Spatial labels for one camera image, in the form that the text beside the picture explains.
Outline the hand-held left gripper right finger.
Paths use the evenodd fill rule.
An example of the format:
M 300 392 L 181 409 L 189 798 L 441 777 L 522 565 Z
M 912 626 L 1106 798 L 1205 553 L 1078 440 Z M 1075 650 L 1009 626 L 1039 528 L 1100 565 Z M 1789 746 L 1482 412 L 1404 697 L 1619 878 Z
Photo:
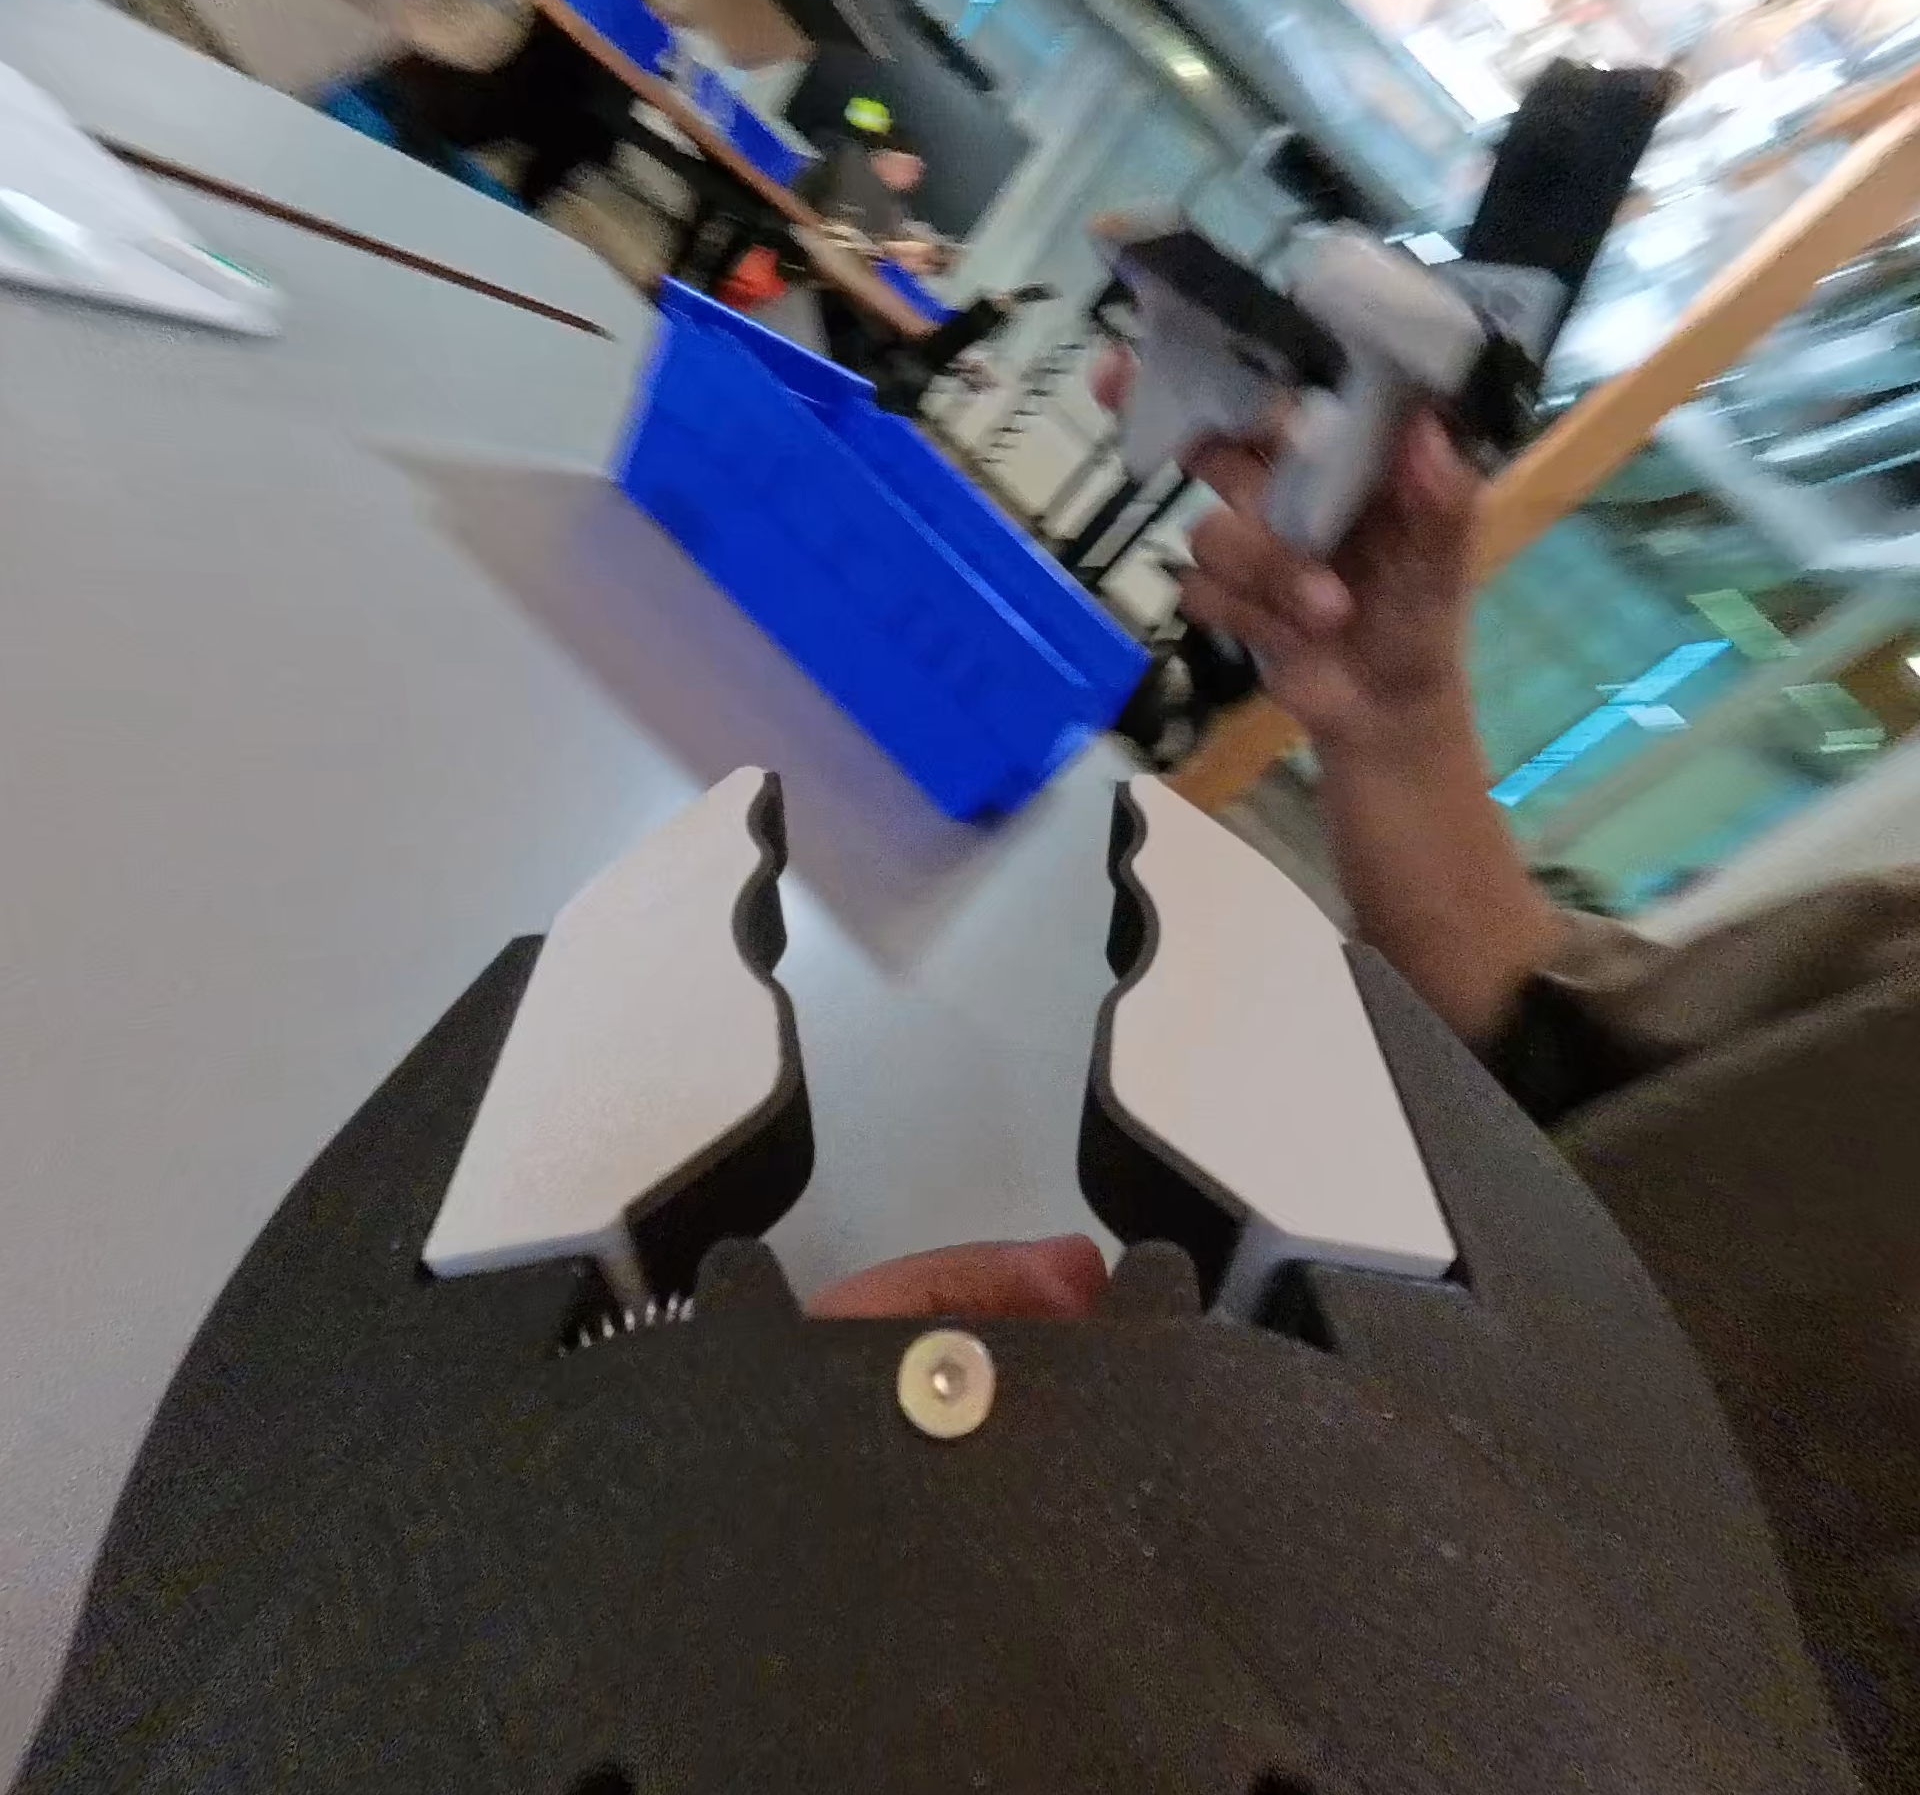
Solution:
M 1187 1251 L 1217 1317 L 1309 1263 L 1416 1284 L 1457 1242 L 1331 917 L 1155 777 L 1115 787 L 1078 1186 L 1126 1248 Z

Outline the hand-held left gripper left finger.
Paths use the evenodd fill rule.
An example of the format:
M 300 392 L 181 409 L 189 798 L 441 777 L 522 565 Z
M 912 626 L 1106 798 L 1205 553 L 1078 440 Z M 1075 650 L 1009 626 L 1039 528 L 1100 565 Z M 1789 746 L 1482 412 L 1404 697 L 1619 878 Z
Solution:
M 552 920 L 423 1242 L 435 1279 L 583 1257 L 692 1297 L 813 1163 L 787 946 L 784 787 L 735 770 Z

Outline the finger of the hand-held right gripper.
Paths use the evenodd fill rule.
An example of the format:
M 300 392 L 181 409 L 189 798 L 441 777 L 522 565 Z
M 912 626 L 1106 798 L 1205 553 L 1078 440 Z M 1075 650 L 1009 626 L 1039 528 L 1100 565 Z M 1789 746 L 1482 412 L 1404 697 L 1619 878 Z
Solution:
M 1351 224 L 1303 230 L 1288 296 L 1339 349 L 1428 392 L 1457 392 L 1486 328 L 1477 306 L 1416 255 Z
M 1339 336 L 1199 230 L 1115 227 L 1108 269 L 1136 313 L 1136 373 L 1118 409 L 1126 474 L 1258 434 L 1290 392 L 1339 391 Z

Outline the blue plastic bin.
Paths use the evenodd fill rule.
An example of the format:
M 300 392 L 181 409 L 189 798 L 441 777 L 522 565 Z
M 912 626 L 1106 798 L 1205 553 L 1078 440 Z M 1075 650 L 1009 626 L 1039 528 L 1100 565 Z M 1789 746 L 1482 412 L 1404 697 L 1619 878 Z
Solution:
M 1111 731 L 1148 646 L 845 367 L 665 276 L 620 492 L 953 822 Z

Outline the wooden-top desk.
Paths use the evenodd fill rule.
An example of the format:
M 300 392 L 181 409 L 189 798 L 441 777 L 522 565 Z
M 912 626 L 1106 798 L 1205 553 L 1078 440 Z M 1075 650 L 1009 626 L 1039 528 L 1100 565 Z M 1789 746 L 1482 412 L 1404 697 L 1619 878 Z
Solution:
M 804 252 L 810 270 L 829 290 L 845 296 L 853 304 L 869 315 L 889 321 L 902 336 L 924 339 L 935 331 L 935 321 L 915 309 L 889 281 L 848 243 L 829 234 L 820 214 L 804 205 L 790 188 L 762 176 L 744 155 L 740 155 L 696 106 L 668 79 L 643 72 L 629 54 L 610 44 L 595 26 L 590 26 L 565 0 L 528 0 L 544 17 L 552 17 L 576 48 L 590 54 L 605 66 L 616 79 L 623 79 L 635 102 L 655 111 L 684 142 L 717 172 L 729 176 L 741 190 L 760 199 L 766 209 L 778 211 L 787 224 L 790 239 Z

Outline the grey desk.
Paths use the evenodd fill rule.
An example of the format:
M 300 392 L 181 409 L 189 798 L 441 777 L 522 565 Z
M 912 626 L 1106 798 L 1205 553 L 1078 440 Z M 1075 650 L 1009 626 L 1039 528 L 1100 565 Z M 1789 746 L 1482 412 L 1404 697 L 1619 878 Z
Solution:
M 3 297 L 3 1777 L 181 1350 L 516 937 L 784 780 L 816 1169 L 795 1288 L 1097 1230 L 1115 741 L 947 822 L 601 471 L 649 306 L 592 252 L 93 0 L 3 58 L 264 273 L 264 343 Z

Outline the person's right hand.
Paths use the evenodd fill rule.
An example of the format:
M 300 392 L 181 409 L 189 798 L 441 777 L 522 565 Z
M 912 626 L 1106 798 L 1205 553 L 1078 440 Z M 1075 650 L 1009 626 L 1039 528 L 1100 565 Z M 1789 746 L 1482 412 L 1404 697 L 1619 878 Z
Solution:
M 1392 719 L 1462 692 L 1482 479 L 1449 422 L 1416 412 L 1342 544 L 1310 558 L 1263 519 L 1293 421 L 1279 406 L 1258 434 L 1194 439 L 1178 455 L 1217 498 L 1188 530 L 1178 610 L 1187 658 L 1200 650 L 1240 658 L 1331 750 L 1375 741 Z

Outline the person's left hand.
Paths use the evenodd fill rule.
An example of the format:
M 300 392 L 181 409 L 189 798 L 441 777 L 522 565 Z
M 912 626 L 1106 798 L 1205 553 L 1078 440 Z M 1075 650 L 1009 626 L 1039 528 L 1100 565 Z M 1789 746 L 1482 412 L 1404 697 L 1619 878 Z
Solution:
M 1085 1233 L 959 1242 L 889 1257 L 804 1302 L 823 1320 L 1066 1320 L 1090 1315 L 1108 1263 Z

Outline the black office chair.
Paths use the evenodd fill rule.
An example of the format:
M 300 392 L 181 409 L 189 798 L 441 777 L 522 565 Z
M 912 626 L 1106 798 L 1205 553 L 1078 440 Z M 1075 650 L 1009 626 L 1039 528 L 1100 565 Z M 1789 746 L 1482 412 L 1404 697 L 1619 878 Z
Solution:
M 977 343 L 993 339 L 1023 309 L 1054 301 L 1053 284 L 1023 284 L 1017 290 L 974 296 L 972 304 L 939 321 L 933 331 L 901 345 L 898 378 L 908 392 L 924 392 L 939 376 L 959 367 Z

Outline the tan cardboard sheet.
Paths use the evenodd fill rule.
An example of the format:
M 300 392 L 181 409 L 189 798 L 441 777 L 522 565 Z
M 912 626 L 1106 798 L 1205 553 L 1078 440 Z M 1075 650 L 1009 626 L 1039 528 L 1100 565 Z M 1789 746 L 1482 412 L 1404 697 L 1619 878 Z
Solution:
M 735 67 L 804 61 L 816 44 L 778 0 L 665 0 L 665 17 L 707 36 Z

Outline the white metal document stand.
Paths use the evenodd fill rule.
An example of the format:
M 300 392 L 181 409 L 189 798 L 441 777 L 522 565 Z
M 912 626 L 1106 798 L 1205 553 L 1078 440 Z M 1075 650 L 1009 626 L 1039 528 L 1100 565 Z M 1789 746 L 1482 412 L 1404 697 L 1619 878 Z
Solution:
M 3 67 L 3 285 L 233 336 L 276 336 L 271 281 L 207 251 L 39 82 Z

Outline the wooden support post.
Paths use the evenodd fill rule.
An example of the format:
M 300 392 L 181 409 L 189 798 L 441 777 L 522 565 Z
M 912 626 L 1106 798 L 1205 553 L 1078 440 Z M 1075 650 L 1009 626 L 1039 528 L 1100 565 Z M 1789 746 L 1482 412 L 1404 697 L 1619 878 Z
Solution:
M 1689 406 L 1705 382 L 1810 301 L 1816 284 L 1917 216 L 1917 67 L 1822 111 L 1796 145 L 1849 142 L 1635 364 L 1588 391 L 1474 504 L 1471 586 L 1498 574 Z

